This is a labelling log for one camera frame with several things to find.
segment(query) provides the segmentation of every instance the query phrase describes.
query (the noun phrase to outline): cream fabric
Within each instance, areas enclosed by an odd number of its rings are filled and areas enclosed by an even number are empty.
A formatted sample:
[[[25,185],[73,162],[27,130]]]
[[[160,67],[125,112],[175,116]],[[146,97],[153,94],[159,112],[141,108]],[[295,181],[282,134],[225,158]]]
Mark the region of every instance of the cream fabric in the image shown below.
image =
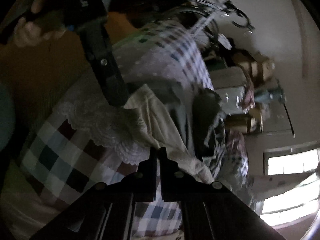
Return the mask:
[[[165,106],[147,85],[143,85],[129,98],[124,109],[130,112],[126,114],[126,111],[122,111],[122,114],[128,120],[128,129],[135,141],[149,147],[166,147],[168,158],[176,161],[185,172],[198,181],[213,182],[210,170],[188,152]],[[138,125],[131,125],[131,118],[138,120]],[[7,226],[17,240],[29,239],[59,213],[43,204],[13,162],[6,174],[0,208]],[[136,239],[175,240],[179,237],[169,235]]]

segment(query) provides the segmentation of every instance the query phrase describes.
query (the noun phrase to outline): checkered tablecloth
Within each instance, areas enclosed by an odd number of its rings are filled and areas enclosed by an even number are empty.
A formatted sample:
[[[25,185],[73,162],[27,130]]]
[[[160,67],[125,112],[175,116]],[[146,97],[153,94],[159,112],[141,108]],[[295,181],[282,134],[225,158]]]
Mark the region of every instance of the checkered tablecloth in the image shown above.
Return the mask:
[[[143,81],[146,77],[140,73],[150,73],[153,77],[161,76],[190,86],[213,89],[195,42],[178,23],[170,21],[146,27],[128,43],[141,55],[139,60],[134,58],[138,53],[128,60],[126,48],[115,48],[114,55],[124,76],[131,71],[130,74],[135,73],[135,77]],[[160,53],[171,59],[171,65],[166,62],[165,72],[159,65],[157,69],[148,67],[148,58],[144,58],[143,50],[147,53],[150,47],[158,56]],[[113,149],[97,146],[87,131],[74,130],[66,116],[57,111],[32,136],[32,143],[21,152],[18,165],[44,203],[59,211],[63,211],[95,183],[103,181],[113,184],[137,169],[136,165],[123,163]],[[133,236],[161,236],[180,228],[182,217],[178,203],[163,202],[160,192],[158,183],[156,201],[137,204]]]

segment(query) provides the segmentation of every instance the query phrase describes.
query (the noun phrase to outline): hand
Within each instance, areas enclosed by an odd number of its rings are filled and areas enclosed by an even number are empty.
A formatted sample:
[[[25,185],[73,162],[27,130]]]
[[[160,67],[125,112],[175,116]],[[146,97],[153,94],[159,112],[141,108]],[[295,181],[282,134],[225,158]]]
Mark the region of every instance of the hand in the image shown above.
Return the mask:
[[[31,12],[39,13],[47,0],[34,0]],[[58,39],[65,33],[65,29],[43,33],[41,28],[33,22],[26,22],[24,17],[20,18],[14,29],[13,41],[18,47],[36,46],[41,41],[51,37]]]

